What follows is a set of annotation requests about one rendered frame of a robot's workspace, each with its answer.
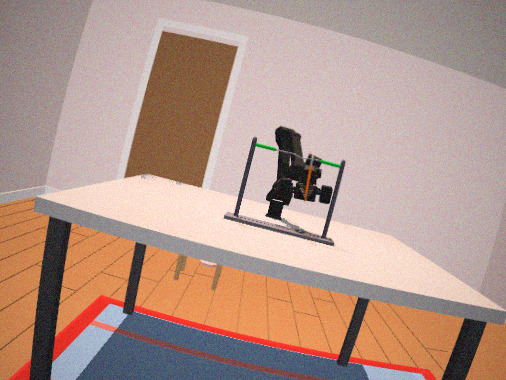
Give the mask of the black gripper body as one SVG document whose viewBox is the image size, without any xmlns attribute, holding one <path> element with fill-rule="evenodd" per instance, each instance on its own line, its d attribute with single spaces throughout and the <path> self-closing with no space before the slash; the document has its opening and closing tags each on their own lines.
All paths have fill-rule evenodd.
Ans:
<svg viewBox="0 0 506 380">
<path fill-rule="evenodd" d="M 297 183 L 305 184 L 305 191 L 306 191 L 307 181 L 301 181 L 301 182 L 300 181 L 301 181 L 301 178 Z M 278 194 L 280 196 L 289 197 L 290 190 L 291 190 L 291 193 L 295 193 L 296 187 L 291 186 L 291 183 L 292 183 L 292 179 L 282 178 L 281 182 L 280 182 Z M 314 182 L 310 181 L 309 188 L 310 188 L 310 185 L 314 185 Z M 333 191 L 333 188 L 331 186 L 322 185 L 321 190 L 320 190 L 320 188 L 317 188 L 316 195 L 319 195 L 318 202 L 323 203 L 323 204 L 329 204 L 330 200 L 331 200 L 331 196 L 332 196 L 332 191 Z"/>
</svg>

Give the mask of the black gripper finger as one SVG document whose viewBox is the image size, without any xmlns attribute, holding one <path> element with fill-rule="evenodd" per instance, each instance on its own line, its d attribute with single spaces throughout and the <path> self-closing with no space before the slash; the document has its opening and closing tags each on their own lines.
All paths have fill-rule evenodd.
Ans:
<svg viewBox="0 0 506 380">
<path fill-rule="evenodd" d="M 317 186 L 310 185 L 306 201 L 314 202 L 315 197 L 316 197 L 316 192 L 317 192 Z"/>
<path fill-rule="evenodd" d="M 300 199 L 300 200 L 305 200 L 305 198 L 306 198 L 305 184 L 303 184 L 303 183 L 296 183 L 294 198 L 295 199 Z"/>
</svg>

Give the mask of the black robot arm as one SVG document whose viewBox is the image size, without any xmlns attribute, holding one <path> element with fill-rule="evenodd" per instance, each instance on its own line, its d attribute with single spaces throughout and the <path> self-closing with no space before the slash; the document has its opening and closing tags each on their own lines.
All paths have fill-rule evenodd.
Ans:
<svg viewBox="0 0 506 380">
<path fill-rule="evenodd" d="M 301 136 L 296 133 L 295 130 L 289 129 L 286 127 L 280 126 L 275 131 L 275 139 L 279 146 L 279 150 L 292 152 L 297 154 L 300 157 L 303 157 L 302 144 L 301 144 Z M 290 156 L 291 156 L 291 165 L 290 165 Z M 303 158 L 300 158 L 291 153 L 285 153 L 279 151 L 278 153 L 278 168 L 277 168 L 277 180 L 272 185 L 272 189 L 266 195 L 266 200 L 270 202 L 268 212 L 266 217 L 281 219 L 281 214 L 283 210 L 283 206 L 289 206 L 290 201 L 293 197 L 293 193 L 289 193 L 289 197 L 280 196 L 279 187 L 282 178 L 290 178 L 294 181 L 308 181 L 309 170 L 311 166 L 310 159 L 304 162 Z M 313 160 L 312 162 L 312 173 L 310 181 L 314 182 L 316 185 L 316 179 L 321 178 L 321 171 L 319 169 L 321 163 L 320 161 Z M 300 182 L 301 182 L 300 181 Z M 275 200 L 280 201 L 275 201 Z"/>
</svg>

